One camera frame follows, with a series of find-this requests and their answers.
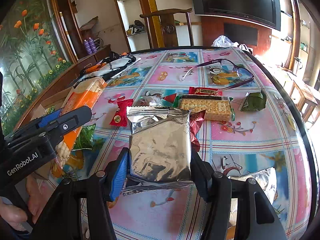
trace sunglasses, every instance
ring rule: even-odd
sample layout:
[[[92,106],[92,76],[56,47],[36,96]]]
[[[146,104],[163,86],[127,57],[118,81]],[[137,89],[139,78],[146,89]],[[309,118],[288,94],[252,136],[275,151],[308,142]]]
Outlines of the sunglasses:
[[[225,70],[223,69],[223,65],[226,65],[226,63],[228,64],[228,62],[230,62],[232,65],[233,65],[233,69],[231,71],[229,70]],[[196,65],[192,68],[190,68],[187,73],[183,76],[182,79],[180,79],[180,81],[184,81],[186,79],[186,77],[189,75],[189,73],[197,68],[197,67],[203,67],[203,66],[207,66],[207,65],[211,65],[211,64],[215,64],[215,63],[220,63],[220,67],[211,67],[210,68],[210,73],[212,73],[213,75],[217,75],[221,72],[223,73],[226,73],[226,75],[228,74],[231,74],[231,73],[236,73],[236,76],[241,80],[240,82],[234,84],[234,85],[231,85],[231,86],[228,86],[228,87],[225,87],[225,88],[222,88],[218,91],[215,91],[213,92],[212,94],[216,94],[220,91],[224,91],[224,90],[227,90],[227,89],[231,89],[231,88],[237,88],[237,87],[240,87],[240,86],[243,86],[245,84],[248,84],[250,82],[253,81],[254,79],[254,76],[253,74],[247,70],[246,68],[244,67],[240,67],[240,66],[237,66],[236,64],[234,64],[232,61],[228,60],[228,59],[225,59],[225,58],[218,58],[218,59],[214,59],[214,60],[211,60],[211,61],[207,61],[207,62],[204,62],[204,63],[201,63],[199,65]]]

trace gold emblem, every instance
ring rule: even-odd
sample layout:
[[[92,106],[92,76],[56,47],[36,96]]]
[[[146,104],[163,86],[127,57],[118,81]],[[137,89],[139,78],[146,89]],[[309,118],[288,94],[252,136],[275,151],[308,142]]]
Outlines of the gold emblem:
[[[119,123],[121,121],[121,117],[119,115],[116,115],[113,120],[116,122],[116,123]]]

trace orange tulip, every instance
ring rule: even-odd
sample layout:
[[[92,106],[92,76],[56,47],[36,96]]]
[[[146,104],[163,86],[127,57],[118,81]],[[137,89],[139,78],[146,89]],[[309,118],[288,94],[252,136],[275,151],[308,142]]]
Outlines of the orange tulip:
[[[39,30],[39,35],[41,36],[44,33],[44,29]]]
[[[19,28],[22,25],[22,22],[19,20],[17,23],[14,25],[15,28]]]
[[[23,10],[22,13],[21,13],[22,17],[27,16],[27,14],[28,14],[28,11],[27,11],[27,10]]]
[[[39,28],[39,23],[35,23],[34,25],[33,25],[33,29],[36,31],[38,28]]]

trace television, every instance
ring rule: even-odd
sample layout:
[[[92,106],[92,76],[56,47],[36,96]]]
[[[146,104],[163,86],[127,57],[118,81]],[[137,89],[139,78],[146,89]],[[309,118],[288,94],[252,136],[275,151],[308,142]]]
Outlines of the television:
[[[280,31],[279,0],[193,0],[195,14],[254,22]]]

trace table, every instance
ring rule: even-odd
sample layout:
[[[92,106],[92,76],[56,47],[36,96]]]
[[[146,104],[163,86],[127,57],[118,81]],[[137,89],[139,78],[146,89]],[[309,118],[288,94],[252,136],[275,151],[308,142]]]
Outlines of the table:
[[[117,110],[117,100],[153,95],[165,97],[174,93],[187,94],[190,86],[221,88],[209,76],[209,68],[195,69],[186,79],[179,79],[185,72],[202,62],[227,58],[254,73],[254,82],[224,91],[232,96],[235,110],[234,122],[205,121],[196,135],[201,148],[202,160],[212,164],[213,169],[227,175],[247,174],[269,167],[276,169],[277,194],[273,207],[279,213],[289,239],[298,239],[306,230],[310,214],[315,212],[317,187],[315,168],[310,155],[310,144],[306,141],[303,121],[290,100],[279,91],[282,87],[273,82],[259,66],[237,48],[148,51],[137,54],[141,60],[133,65],[121,78],[108,83],[92,110],[88,124],[96,124],[94,149],[83,150],[74,157],[81,160],[83,168],[66,165],[65,177],[86,179],[107,163],[115,160],[122,147],[129,145],[129,127],[109,125]],[[226,71],[231,66],[223,66]],[[241,112],[240,103],[247,92],[264,90],[267,95],[266,108],[259,112]],[[62,178],[52,175],[41,185],[42,192],[52,191]],[[177,190],[157,190],[123,196],[108,203],[109,212],[118,239],[199,239],[210,208],[198,195],[196,187]],[[81,202],[84,227],[87,226],[86,201]]]
[[[298,80],[297,78],[292,79],[292,87],[289,92],[289,95],[292,96],[294,89],[296,88],[300,94],[300,100],[297,103],[297,109],[299,112],[302,111],[304,104],[308,104],[305,112],[302,114],[303,120],[305,122],[308,121],[309,117],[311,116],[313,110],[317,107],[320,103],[320,100],[316,99],[311,91],[311,87],[305,84],[302,80]]]

